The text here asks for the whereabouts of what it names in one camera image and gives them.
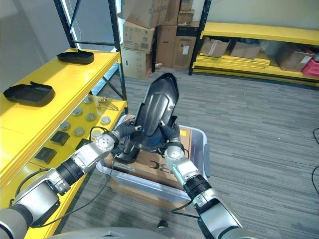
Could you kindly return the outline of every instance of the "black tray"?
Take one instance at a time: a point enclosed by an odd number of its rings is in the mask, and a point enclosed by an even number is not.
[[[94,54],[92,52],[81,50],[78,50],[78,52],[63,52],[58,54],[57,57],[60,61],[85,65],[94,61]]]
[[[42,107],[54,98],[55,92],[51,86],[32,81],[30,81],[30,84],[9,87],[3,94],[9,101],[35,107]]]

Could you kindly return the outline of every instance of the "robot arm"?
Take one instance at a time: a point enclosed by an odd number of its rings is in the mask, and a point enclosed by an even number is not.
[[[243,229],[238,216],[219,193],[201,175],[196,166],[184,155],[179,141],[178,124],[176,134],[170,137],[164,152],[166,165],[192,200],[200,218],[198,225],[207,239],[255,239]]]
[[[108,155],[121,137],[138,130],[139,126],[119,125],[116,130],[84,145],[26,187],[16,196],[11,207],[0,210],[0,238],[22,239],[29,227],[43,225],[60,206],[57,194],[64,195],[72,184]]]

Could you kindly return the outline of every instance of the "black square part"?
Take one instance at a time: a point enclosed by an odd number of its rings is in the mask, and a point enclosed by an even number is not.
[[[79,142],[78,146],[76,146],[75,150],[78,150],[79,148],[81,148],[82,146],[88,144],[90,141],[87,139],[81,139],[81,141]]]
[[[56,151],[54,149],[43,147],[34,158],[49,164],[55,155]]]
[[[54,134],[54,136],[50,139],[50,141],[52,143],[56,143],[56,144],[63,146],[69,137],[70,137],[70,135],[68,133],[62,132],[62,131],[57,131]]]

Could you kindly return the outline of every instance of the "gray carpet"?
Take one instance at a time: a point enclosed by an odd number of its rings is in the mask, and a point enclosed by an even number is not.
[[[148,85],[164,72],[178,79],[179,123],[203,130],[211,148],[209,182],[232,205],[243,225],[261,239],[319,238],[319,196],[311,172],[319,165],[319,91],[164,68],[148,80],[126,78],[129,112],[135,114]],[[118,86],[118,76],[112,83]],[[107,87],[101,95],[115,97]],[[319,172],[314,178],[319,185]],[[70,207],[88,202],[105,182],[93,172]],[[192,208],[186,211],[195,213]],[[165,219],[176,238],[203,239],[196,219],[116,194],[107,188],[69,216],[57,232],[90,227],[154,229]]]

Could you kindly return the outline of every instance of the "bin handle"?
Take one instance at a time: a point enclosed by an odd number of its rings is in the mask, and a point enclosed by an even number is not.
[[[206,143],[204,146],[204,155],[203,155],[203,159],[204,159],[204,171],[206,174],[206,177],[209,178],[210,177],[210,150],[209,150],[209,145]]]

